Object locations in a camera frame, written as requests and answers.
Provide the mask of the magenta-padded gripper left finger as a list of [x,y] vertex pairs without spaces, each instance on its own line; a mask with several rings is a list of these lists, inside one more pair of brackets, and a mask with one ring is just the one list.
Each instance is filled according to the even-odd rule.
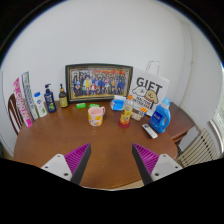
[[79,185],[90,155],[91,144],[87,143],[66,155],[56,154],[42,169]]

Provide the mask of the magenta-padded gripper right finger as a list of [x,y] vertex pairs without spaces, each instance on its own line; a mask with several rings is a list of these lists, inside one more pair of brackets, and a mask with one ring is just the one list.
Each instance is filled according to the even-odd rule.
[[182,169],[167,154],[158,155],[136,143],[132,144],[132,154],[144,185],[148,185]]

